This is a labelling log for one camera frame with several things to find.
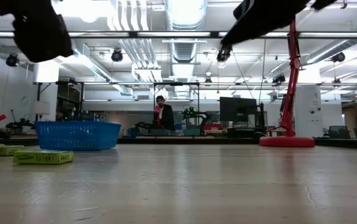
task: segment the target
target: black cloth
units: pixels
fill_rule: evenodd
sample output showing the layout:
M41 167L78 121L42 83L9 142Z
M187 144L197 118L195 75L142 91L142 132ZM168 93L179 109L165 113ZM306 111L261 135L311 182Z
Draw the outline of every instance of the black cloth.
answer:
M153 122L155 123L158 118L159 118L159 114L154 113ZM176 130L175 125L174 125L173 108L170 105L163 106L160 123L162 125L162 128L164 128L164 129L167 129L170 131Z

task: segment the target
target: red lamp base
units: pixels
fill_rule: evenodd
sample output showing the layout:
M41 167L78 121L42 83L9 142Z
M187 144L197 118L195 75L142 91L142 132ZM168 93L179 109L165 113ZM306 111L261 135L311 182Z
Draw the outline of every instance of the red lamp base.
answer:
M261 137L260 146L268 147L315 147L313 138L303 137Z

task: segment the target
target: security camera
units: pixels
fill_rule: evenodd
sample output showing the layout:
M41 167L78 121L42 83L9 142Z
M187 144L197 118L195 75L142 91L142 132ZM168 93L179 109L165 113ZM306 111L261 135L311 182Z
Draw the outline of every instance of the security camera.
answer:
M123 54L121 53L121 49L114 49L112 53L112 61L121 62L123 60Z
M343 52L340 52L338 54L336 54L335 56L333 56L330 60L332 62L343 62L346 59L346 56L344 55Z
M231 50L232 50L231 46L220 49L220 51L218 51L217 54L217 61L226 62L228 58L231 56Z
M9 67L16 67L19 65L19 59L17 54L9 54L9 57L6 59L6 64Z
M286 78L284 74L277 75L272 79L272 83L283 83L283 82L286 82Z

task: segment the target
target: green box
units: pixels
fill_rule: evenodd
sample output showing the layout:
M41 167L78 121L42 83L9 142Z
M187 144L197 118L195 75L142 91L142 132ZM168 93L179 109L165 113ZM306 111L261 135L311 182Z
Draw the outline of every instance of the green box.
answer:
M23 149L24 146L6 146L4 144L0 144L0 156L13 156L14 152Z
M63 164L72 161L72 151L26 150L14 153L14 163L18 164Z

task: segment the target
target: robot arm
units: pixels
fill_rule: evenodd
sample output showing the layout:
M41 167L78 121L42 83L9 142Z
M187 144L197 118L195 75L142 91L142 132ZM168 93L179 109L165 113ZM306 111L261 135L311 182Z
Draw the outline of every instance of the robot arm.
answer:
M316 0L311 7L318 11L336 1ZM222 48L226 49L288 26L309 2L310 0L243 0L234 10L237 21L221 40Z
M0 0L0 16L6 14L15 17L15 43L31 62L73 55L65 22L50 0Z

